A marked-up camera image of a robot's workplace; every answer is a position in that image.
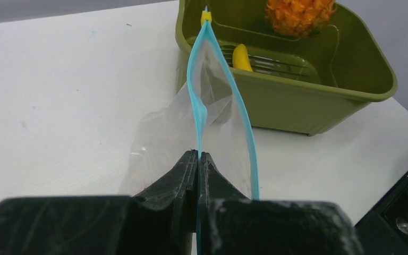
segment table surface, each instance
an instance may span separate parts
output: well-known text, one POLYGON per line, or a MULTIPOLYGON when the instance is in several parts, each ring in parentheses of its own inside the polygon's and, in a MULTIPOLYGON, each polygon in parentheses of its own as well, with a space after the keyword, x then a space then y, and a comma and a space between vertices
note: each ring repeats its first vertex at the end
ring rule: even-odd
MULTIPOLYGON (((138 120, 175 95, 177 10, 0 23, 0 200, 118 191, 138 120)), ((394 99, 314 137, 254 136, 262 199, 333 201, 354 223, 408 170, 408 112, 394 99)))

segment gray wall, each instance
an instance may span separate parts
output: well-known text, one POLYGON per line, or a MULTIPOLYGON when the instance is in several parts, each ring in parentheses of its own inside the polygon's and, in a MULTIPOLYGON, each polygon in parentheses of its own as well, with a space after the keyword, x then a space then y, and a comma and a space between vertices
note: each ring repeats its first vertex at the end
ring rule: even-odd
MULTIPOLYGON (((0 22, 162 1, 165 0, 0 0, 0 22)), ((408 0, 338 2, 367 23, 398 77, 395 98, 408 110, 408 0)))

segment ziplock bag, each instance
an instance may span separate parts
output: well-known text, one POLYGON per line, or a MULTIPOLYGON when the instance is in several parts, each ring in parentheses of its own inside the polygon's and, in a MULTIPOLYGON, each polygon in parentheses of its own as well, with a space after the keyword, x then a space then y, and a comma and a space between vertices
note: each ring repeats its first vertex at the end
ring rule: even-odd
POLYGON ((167 173, 190 149, 210 153, 240 192, 259 198, 257 157, 243 99, 206 11, 193 45, 187 82, 166 108, 140 121, 119 193, 136 195, 167 173))

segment olive green plastic container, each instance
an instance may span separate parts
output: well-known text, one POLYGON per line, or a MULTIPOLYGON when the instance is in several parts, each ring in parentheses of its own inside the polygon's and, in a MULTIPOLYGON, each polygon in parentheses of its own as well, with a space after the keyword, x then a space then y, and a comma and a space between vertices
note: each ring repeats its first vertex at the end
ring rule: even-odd
MULTIPOLYGON (((180 0, 176 41, 187 55, 206 6, 220 45, 245 44, 251 56, 285 62, 290 71, 272 75, 231 68, 253 126, 315 135, 397 90, 396 76, 367 26, 342 5, 337 4, 333 26, 296 40, 266 24, 266 0, 180 0)), ((177 90, 184 82, 185 72, 177 90)))

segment metal bolt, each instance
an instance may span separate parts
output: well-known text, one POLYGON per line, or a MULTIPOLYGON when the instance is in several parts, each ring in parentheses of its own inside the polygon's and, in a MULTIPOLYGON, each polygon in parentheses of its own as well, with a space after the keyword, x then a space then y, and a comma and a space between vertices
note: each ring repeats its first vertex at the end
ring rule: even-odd
POLYGON ((395 222, 398 229, 404 234, 408 235, 408 222, 403 218, 396 218, 395 222))

